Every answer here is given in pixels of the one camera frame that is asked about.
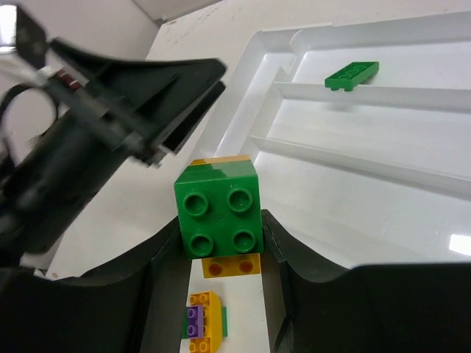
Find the white plastic tray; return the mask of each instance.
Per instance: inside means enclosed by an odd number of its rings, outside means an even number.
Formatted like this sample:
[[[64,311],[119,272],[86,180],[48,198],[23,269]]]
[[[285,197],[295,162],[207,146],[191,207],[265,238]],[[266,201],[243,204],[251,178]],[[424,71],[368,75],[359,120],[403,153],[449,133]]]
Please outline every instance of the white plastic tray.
[[[353,92],[324,78],[379,61]],[[191,158],[250,154],[262,207],[347,267],[471,255],[471,12],[259,32]]]

